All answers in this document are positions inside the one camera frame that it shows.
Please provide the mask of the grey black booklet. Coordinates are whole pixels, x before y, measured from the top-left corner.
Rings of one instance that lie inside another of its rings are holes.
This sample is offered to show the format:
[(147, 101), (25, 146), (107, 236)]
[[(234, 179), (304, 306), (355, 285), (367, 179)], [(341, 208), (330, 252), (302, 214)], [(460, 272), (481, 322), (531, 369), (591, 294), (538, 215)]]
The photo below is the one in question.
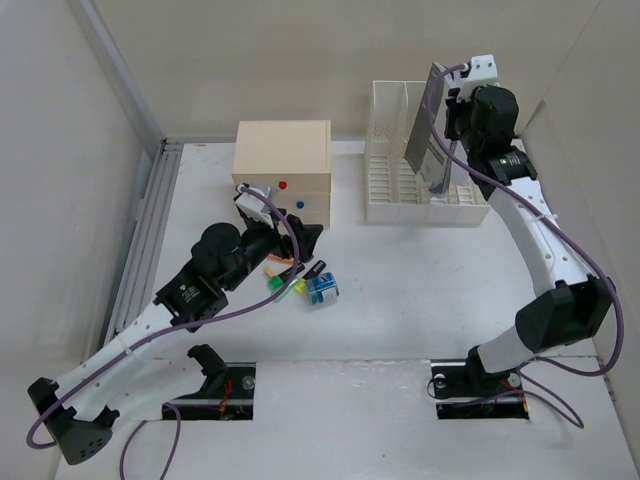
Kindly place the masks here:
[(452, 172), (452, 162), (436, 137), (448, 150), (456, 147), (455, 142), (447, 143), (444, 138), (446, 115), (439, 113), (446, 83), (437, 77), (444, 69), (437, 62), (431, 65), (404, 153), (421, 188), (435, 198), (444, 198), (448, 193)]

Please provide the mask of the blue labelled jar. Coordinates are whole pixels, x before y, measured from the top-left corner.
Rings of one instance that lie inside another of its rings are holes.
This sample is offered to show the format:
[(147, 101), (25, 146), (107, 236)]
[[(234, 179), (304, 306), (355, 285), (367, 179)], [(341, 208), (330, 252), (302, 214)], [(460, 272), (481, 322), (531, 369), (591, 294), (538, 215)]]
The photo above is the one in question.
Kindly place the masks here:
[(306, 294), (312, 307), (334, 303), (339, 295), (339, 287), (331, 272), (321, 273), (305, 281)]

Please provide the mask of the cream top drawer red knob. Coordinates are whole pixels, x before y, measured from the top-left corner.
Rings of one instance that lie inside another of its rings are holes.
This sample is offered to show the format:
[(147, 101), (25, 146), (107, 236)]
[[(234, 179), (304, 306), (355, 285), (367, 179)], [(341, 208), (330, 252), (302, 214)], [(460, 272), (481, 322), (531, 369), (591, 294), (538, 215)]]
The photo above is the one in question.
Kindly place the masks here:
[(329, 194), (331, 192), (330, 173), (233, 173), (232, 179), (235, 184), (267, 185), (283, 194)]

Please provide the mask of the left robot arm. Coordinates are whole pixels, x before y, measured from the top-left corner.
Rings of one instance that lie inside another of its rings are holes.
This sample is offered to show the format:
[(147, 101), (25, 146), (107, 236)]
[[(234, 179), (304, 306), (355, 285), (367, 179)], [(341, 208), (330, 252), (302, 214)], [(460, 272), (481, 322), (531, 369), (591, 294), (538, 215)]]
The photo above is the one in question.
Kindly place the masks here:
[(323, 233), (278, 209), (268, 223), (246, 218), (245, 229), (227, 222), (208, 226), (191, 257), (124, 330), (92, 357), (56, 379), (41, 377), (27, 389), (39, 413), (26, 442), (42, 449), (35, 433), (45, 427), (50, 447), (67, 464), (97, 455), (135, 410), (166, 407), (191, 393), (209, 397), (223, 387), (227, 365), (197, 332), (204, 326), (248, 315), (273, 303), (285, 289), (234, 311), (229, 293), (270, 255), (298, 264), (312, 259)]

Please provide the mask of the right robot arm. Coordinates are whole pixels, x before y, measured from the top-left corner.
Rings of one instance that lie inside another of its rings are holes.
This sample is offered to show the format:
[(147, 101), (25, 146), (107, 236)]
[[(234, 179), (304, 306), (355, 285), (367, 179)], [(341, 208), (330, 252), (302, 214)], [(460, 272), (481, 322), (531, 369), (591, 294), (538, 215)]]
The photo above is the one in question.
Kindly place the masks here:
[(514, 143), (519, 108), (498, 86), (446, 100), (445, 136), (462, 144), (474, 183), (500, 216), (531, 276), (535, 298), (495, 339), (473, 347), (459, 376), (470, 394), (484, 394), (539, 353), (590, 339), (611, 307), (603, 275), (562, 239), (537, 171)]

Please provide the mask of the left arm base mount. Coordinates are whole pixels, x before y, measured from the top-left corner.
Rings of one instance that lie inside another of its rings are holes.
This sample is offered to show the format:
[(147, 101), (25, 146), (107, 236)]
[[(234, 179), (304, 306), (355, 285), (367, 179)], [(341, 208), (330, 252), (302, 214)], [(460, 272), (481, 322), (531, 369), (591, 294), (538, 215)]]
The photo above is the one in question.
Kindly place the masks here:
[(226, 363), (209, 345), (192, 347), (187, 356), (199, 365), (199, 389), (169, 401), (184, 421), (251, 421), (257, 365)]

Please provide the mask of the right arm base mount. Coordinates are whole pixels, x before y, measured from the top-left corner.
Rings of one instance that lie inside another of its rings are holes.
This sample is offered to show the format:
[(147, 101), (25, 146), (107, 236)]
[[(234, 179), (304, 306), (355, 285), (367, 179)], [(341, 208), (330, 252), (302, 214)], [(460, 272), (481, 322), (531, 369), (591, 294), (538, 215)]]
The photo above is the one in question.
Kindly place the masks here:
[(428, 393), (439, 420), (528, 420), (529, 413), (517, 369), (486, 373), (479, 361), (430, 361)]

